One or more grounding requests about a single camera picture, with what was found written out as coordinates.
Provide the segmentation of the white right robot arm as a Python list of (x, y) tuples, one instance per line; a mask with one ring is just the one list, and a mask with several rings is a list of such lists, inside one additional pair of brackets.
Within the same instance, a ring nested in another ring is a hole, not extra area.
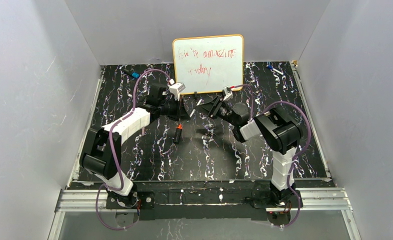
[(276, 108), (251, 119), (244, 103), (230, 106), (221, 97), (200, 103), (195, 109), (209, 118), (220, 118), (231, 124), (235, 139), (241, 143), (262, 136), (273, 156), (268, 204), (296, 203), (302, 207), (301, 197), (295, 189), (293, 161), (303, 132), (293, 120), (280, 114)]

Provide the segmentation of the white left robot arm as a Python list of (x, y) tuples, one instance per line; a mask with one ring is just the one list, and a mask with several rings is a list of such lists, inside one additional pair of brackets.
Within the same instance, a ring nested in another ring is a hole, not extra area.
[(173, 121), (189, 120), (181, 93), (184, 83), (154, 83), (148, 95), (135, 103), (135, 108), (118, 120), (100, 128), (89, 128), (79, 158), (79, 165), (103, 181), (107, 193), (127, 208), (137, 205), (134, 183), (121, 169), (123, 143), (136, 132), (161, 116)]

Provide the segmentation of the white blue pen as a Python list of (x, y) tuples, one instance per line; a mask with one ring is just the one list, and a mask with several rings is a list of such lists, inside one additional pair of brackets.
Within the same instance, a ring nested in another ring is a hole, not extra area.
[(271, 71), (273, 71), (273, 72), (279, 74), (279, 75), (282, 75), (282, 76), (284, 75), (284, 73), (283, 73), (282, 71), (280, 71), (280, 70), (274, 68), (272, 65), (267, 65), (267, 68), (270, 69)]

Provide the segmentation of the black orange highlighter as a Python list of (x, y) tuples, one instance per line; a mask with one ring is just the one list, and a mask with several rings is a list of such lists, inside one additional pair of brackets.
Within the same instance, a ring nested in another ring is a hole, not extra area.
[(173, 143), (178, 144), (180, 142), (181, 135), (182, 135), (182, 130), (183, 130), (183, 126), (180, 123), (177, 126), (176, 130), (175, 130), (175, 134), (174, 134), (174, 137), (173, 137)]

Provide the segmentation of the orange framed whiteboard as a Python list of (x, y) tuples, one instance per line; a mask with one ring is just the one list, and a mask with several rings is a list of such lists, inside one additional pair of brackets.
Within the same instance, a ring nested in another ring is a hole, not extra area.
[(241, 34), (177, 38), (172, 42), (174, 79), (182, 95), (218, 93), (244, 83)]

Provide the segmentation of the blue black marker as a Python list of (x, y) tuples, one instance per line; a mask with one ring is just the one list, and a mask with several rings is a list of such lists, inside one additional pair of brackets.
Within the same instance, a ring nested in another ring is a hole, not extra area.
[(140, 74), (134, 71), (126, 70), (124, 69), (123, 72), (127, 74), (128, 76), (131, 76), (132, 78), (138, 79), (140, 77)]

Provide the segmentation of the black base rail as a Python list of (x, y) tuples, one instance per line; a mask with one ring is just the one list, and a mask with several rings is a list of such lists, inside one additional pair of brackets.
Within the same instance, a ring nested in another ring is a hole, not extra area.
[(269, 180), (137, 181), (122, 200), (108, 194), (106, 208), (138, 211), (140, 220), (251, 219), (290, 220), (303, 207), (296, 189), (283, 192)]

